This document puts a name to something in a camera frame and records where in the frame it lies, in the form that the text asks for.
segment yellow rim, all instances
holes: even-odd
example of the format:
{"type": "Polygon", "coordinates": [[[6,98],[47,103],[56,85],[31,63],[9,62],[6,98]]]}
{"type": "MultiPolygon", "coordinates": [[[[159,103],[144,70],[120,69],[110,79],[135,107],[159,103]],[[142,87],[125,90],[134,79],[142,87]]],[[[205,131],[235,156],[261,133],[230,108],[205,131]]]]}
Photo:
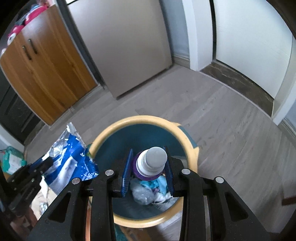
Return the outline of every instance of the yellow rim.
{"type": "MultiPolygon", "coordinates": [[[[193,149],[190,140],[188,137],[183,133],[181,129],[179,129],[175,123],[169,122],[165,119],[149,116],[149,115],[139,115],[139,116],[132,116],[127,117],[122,120],[119,120],[109,127],[107,127],[100,135],[92,143],[89,153],[94,158],[98,149],[104,143],[104,141],[111,136],[116,131],[126,127],[132,126],[136,124],[151,124],[158,127],[161,127],[168,132],[170,132],[182,145],[184,152],[186,154],[186,159],[188,161],[188,167],[197,173],[197,157],[198,157],[198,148],[193,149]]],[[[130,227],[130,228],[147,228],[151,226],[158,225],[164,221],[167,221],[171,217],[173,217],[176,213],[180,212],[183,208],[183,198],[179,198],[176,203],[170,207],[165,212],[161,213],[160,215],[154,216],[152,218],[146,219],[128,219],[123,218],[119,215],[114,214],[114,222],[118,225],[130,227]]]]}

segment bottle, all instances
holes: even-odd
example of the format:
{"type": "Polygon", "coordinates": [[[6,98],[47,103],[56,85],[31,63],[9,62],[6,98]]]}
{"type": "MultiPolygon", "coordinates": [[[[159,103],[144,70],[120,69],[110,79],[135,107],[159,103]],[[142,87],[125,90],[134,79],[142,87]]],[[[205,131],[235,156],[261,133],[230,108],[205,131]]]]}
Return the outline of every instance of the bottle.
{"type": "Polygon", "coordinates": [[[167,159],[165,150],[160,147],[151,147],[135,156],[133,173],[144,181],[155,180],[163,173],[167,159]]]}

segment refrigerator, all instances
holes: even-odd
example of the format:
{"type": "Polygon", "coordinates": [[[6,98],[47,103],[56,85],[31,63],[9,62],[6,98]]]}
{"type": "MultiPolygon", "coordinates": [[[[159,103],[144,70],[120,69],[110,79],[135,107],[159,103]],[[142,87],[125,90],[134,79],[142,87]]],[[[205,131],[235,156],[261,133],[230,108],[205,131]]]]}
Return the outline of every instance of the refrigerator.
{"type": "Polygon", "coordinates": [[[67,0],[81,38],[114,97],[172,65],[158,0],[67,0]]]}

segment cabinet door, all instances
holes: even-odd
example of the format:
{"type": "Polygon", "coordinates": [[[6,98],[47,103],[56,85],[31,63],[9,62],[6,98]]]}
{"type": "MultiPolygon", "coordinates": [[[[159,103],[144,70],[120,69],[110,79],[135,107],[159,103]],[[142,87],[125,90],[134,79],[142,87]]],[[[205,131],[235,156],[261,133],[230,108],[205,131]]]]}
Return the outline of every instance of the cabinet door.
{"type": "Polygon", "coordinates": [[[23,101],[42,120],[52,124],[66,108],[53,101],[44,90],[42,81],[36,75],[34,60],[29,60],[32,55],[33,52],[26,45],[22,33],[19,33],[2,55],[0,64],[23,101]]]}
{"type": "Polygon", "coordinates": [[[22,34],[33,52],[36,75],[47,94],[64,108],[96,86],[55,5],[33,19],[22,34]]]}

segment blue plastic wrapper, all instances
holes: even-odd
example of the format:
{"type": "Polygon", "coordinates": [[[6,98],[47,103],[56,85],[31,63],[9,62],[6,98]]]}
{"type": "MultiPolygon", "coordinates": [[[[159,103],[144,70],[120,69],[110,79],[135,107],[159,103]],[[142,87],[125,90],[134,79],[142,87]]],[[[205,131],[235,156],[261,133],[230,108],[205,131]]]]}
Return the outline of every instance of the blue plastic wrapper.
{"type": "Polygon", "coordinates": [[[84,181],[99,174],[97,165],[88,153],[88,148],[70,122],[49,151],[32,164],[30,169],[33,171],[36,164],[50,156],[54,164],[44,173],[44,177],[54,193],[59,194],[73,178],[78,177],[84,181]]]}

